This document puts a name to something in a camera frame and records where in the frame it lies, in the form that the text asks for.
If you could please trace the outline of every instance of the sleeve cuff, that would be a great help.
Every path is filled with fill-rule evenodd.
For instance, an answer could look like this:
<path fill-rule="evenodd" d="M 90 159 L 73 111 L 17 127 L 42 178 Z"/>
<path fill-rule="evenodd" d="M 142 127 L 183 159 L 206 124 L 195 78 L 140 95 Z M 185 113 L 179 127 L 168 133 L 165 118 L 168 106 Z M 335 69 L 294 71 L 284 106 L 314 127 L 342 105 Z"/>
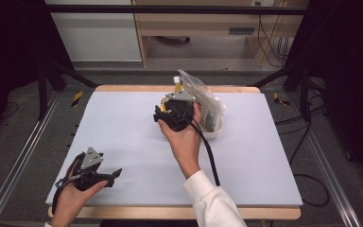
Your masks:
<path fill-rule="evenodd" d="M 187 179 L 183 184 L 183 188 L 192 202 L 196 203 L 213 191 L 216 186 L 208 179 L 205 172 L 200 170 Z"/>

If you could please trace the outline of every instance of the wooden desk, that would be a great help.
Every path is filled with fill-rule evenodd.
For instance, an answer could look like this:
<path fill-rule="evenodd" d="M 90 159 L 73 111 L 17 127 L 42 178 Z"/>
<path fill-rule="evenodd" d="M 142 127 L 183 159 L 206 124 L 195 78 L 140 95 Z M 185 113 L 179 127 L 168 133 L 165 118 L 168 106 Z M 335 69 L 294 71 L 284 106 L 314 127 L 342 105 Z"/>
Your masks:
<path fill-rule="evenodd" d="M 253 87 L 208 86 L 215 93 L 256 93 Z M 102 85 L 97 92 L 172 92 L 173 86 Z M 238 206 L 243 219 L 297 219 L 301 215 L 299 206 L 290 207 L 249 207 Z M 48 215 L 52 217 L 51 208 Z M 169 206 L 97 206 L 84 207 L 79 218 L 117 219 L 195 219 L 192 207 Z"/>
<path fill-rule="evenodd" d="M 154 6 L 232 6 L 249 7 L 251 0 L 132 0 L 133 5 Z M 275 0 L 272 7 L 306 7 L 309 0 Z M 151 36 L 245 36 L 257 66 L 272 54 L 271 46 L 260 29 L 258 41 L 258 15 L 209 15 L 209 14 L 134 14 L 143 65 L 147 65 L 147 54 Z M 262 25 L 270 42 L 276 37 L 294 38 L 302 16 L 263 15 Z M 252 33 L 234 33 L 231 28 L 246 28 Z"/>

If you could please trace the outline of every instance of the white bottle cap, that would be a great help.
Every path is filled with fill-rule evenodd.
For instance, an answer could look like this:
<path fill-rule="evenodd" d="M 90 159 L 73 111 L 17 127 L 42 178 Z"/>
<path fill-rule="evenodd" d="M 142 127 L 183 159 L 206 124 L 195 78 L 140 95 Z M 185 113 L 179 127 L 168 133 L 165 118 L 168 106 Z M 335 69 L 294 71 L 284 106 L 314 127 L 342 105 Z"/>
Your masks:
<path fill-rule="evenodd" d="M 181 78 L 179 78 L 179 77 L 174 77 L 174 78 L 173 78 L 173 82 L 175 82 L 175 83 L 180 83 L 180 82 L 181 82 Z"/>

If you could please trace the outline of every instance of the black and yellow tape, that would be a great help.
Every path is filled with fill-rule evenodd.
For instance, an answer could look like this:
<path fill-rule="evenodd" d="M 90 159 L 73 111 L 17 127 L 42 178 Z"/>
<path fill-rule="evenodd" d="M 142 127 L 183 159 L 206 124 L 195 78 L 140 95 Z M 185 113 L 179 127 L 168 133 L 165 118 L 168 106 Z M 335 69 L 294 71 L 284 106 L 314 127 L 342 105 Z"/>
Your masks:
<path fill-rule="evenodd" d="M 290 106 L 290 102 L 289 101 L 282 101 L 280 98 L 279 98 L 279 95 L 277 93 L 273 93 L 273 102 L 274 103 L 279 103 L 279 104 L 282 104 L 284 106 Z"/>
<path fill-rule="evenodd" d="M 73 102 L 72 102 L 72 105 L 71 107 L 77 107 L 78 105 L 78 102 L 80 101 L 81 99 L 81 96 L 82 96 L 82 92 L 77 92 L 75 97 L 73 98 Z"/>

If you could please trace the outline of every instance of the black horizontal bar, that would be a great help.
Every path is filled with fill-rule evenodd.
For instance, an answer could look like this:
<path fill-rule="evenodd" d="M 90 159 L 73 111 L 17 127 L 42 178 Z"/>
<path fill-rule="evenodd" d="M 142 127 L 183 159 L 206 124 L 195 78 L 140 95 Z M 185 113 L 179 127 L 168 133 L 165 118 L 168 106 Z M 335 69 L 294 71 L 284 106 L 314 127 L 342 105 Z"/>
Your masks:
<path fill-rule="evenodd" d="M 180 14 L 261 14 L 306 15 L 320 9 L 219 6 L 123 6 L 123 5 L 25 5 L 25 9 L 43 9 L 67 13 L 180 13 Z"/>

